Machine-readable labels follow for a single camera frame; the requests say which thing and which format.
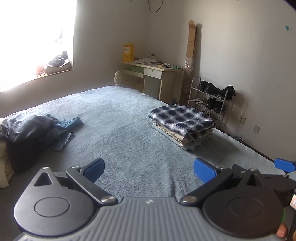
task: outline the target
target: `light blue bedspread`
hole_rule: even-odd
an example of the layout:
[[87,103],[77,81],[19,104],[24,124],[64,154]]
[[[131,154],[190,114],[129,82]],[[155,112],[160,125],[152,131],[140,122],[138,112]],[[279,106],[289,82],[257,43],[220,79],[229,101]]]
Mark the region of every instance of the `light blue bedspread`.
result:
[[12,114],[22,120],[50,113],[58,119],[80,117],[83,125],[63,152],[46,149],[30,170],[14,175],[0,190],[0,240],[18,235],[13,207],[40,167],[63,171],[102,157],[105,172],[96,184],[119,200],[123,196],[175,196],[178,200],[202,183],[193,172],[201,157],[214,166],[256,167],[263,173],[282,174],[273,163],[219,130],[195,151],[186,152],[152,129],[148,113],[165,105],[133,89],[108,86],[41,104]]

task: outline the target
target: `tall cardboard box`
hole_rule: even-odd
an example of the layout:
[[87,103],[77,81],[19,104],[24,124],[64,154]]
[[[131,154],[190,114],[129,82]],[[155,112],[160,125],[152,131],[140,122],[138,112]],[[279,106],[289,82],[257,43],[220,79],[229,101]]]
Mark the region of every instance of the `tall cardboard box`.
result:
[[135,56],[133,53],[133,44],[125,44],[123,46],[122,61],[133,62],[134,60],[135,60]]
[[185,59],[185,71],[184,78],[182,83],[182,89],[180,94],[179,103],[183,105],[188,104],[189,94],[190,94],[190,86],[192,80],[192,71],[195,57],[195,42],[196,42],[196,34],[197,29],[193,20],[189,20],[189,34],[188,34],[188,42],[187,42],[187,53]]

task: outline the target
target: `folded clothes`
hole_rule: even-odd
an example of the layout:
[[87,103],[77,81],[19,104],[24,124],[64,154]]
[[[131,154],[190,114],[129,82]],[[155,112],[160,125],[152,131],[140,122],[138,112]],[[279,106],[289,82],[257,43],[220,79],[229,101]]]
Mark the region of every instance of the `folded clothes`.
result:
[[169,140],[171,140],[172,142],[174,142],[175,144],[177,144],[179,147],[181,147],[183,150],[187,151],[187,150],[195,150],[196,147],[201,146],[202,142],[204,142],[205,140],[211,138],[212,136],[212,131],[210,130],[207,132],[207,134],[197,140],[192,140],[190,142],[188,142],[185,145],[181,145],[180,142],[178,140],[176,140],[175,138],[173,138],[171,135],[169,135],[168,133],[166,133],[165,131],[163,131],[163,129],[159,128],[159,126],[157,126],[156,122],[153,123],[152,127],[158,131],[159,133],[161,133],[162,135],[164,135],[165,137],[167,137]]
[[165,128],[164,126],[162,126],[158,122],[155,122],[155,126],[158,127],[159,129],[161,129],[162,131],[164,131],[165,133],[167,133],[172,138],[174,138],[179,143],[180,146],[184,146],[188,143],[194,143],[196,141],[200,141],[204,137],[208,136],[209,134],[211,134],[213,132],[213,129],[209,129],[209,130],[201,131],[200,136],[198,138],[188,138],[189,136],[183,137],[179,133],[173,132],[173,131]]
[[179,104],[156,108],[148,117],[183,137],[191,134],[195,139],[202,136],[201,131],[211,129],[215,125],[215,121],[205,113]]

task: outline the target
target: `bright window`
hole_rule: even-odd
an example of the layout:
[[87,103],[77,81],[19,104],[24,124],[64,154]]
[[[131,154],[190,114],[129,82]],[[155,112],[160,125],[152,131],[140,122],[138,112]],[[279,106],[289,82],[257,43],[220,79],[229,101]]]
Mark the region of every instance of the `bright window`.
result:
[[34,79],[63,51],[73,60],[75,12],[76,0],[0,0],[0,91]]

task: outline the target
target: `hand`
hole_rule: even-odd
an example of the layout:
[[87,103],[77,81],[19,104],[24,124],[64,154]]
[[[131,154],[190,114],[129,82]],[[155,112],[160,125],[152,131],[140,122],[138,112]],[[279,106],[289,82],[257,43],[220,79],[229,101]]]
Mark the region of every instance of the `hand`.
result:
[[[276,233],[276,235],[280,238],[285,238],[288,234],[288,228],[286,226],[286,224],[282,223],[279,226],[278,232]],[[296,241],[296,231],[293,234],[293,241]]]

